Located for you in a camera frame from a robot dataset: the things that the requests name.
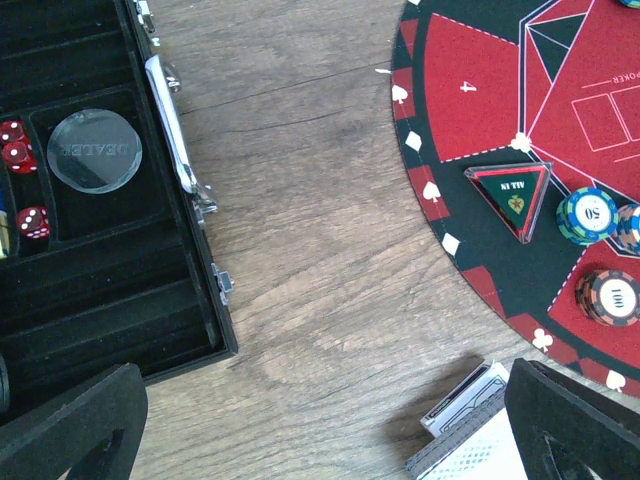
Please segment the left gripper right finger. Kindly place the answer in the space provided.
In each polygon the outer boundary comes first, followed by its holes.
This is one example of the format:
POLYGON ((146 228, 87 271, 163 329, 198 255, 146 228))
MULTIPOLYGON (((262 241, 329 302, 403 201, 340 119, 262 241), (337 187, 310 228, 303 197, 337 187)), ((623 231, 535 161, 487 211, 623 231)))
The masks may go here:
POLYGON ((522 358, 504 402, 529 479, 639 477, 638 413, 522 358))

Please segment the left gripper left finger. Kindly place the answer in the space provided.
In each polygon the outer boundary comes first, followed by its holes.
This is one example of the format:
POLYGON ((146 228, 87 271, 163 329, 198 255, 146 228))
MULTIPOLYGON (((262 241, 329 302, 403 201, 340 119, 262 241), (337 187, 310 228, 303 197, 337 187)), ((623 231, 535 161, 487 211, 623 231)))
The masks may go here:
POLYGON ((148 414, 137 365, 115 365, 1 427, 3 479, 128 479, 148 414))

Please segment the blue backed card deck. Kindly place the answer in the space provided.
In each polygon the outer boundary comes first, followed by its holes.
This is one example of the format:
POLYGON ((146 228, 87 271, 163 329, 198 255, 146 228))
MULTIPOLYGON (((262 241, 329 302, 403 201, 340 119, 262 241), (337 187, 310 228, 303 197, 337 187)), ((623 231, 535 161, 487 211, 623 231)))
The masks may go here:
POLYGON ((500 389, 448 432, 411 456, 405 469, 413 479, 525 479, 500 389))

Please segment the orange black chip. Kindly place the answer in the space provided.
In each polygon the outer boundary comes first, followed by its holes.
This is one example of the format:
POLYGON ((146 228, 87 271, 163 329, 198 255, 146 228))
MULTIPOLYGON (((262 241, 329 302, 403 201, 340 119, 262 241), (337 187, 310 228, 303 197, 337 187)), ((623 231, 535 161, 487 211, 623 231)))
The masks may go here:
POLYGON ((620 270, 595 270, 577 283, 581 311, 605 326, 629 327, 639 321, 639 283, 620 270))

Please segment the green blue chip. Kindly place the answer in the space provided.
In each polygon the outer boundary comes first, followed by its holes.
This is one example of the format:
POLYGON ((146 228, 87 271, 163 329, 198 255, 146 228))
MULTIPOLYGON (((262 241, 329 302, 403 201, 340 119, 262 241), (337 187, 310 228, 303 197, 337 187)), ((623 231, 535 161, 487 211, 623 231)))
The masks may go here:
POLYGON ((591 245, 617 230, 618 207, 605 191, 583 187, 565 197, 556 209, 560 233, 577 245, 591 245))

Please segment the blue orange chip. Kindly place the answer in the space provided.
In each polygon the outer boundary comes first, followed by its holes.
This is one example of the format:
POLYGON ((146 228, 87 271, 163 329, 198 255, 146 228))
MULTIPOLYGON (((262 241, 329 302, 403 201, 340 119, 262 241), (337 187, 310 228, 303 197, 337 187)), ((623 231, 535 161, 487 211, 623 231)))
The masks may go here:
POLYGON ((620 207, 615 234, 618 247, 635 256, 639 255, 639 210, 638 203, 620 207))

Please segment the black triangular dealer button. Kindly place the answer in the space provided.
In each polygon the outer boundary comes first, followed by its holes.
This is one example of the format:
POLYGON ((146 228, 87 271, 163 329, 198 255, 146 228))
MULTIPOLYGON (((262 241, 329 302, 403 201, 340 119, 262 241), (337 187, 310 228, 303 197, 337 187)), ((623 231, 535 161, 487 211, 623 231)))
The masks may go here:
POLYGON ((476 166, 464 171, 521 244, 532 239, 551 173, 550 162, 476 166))

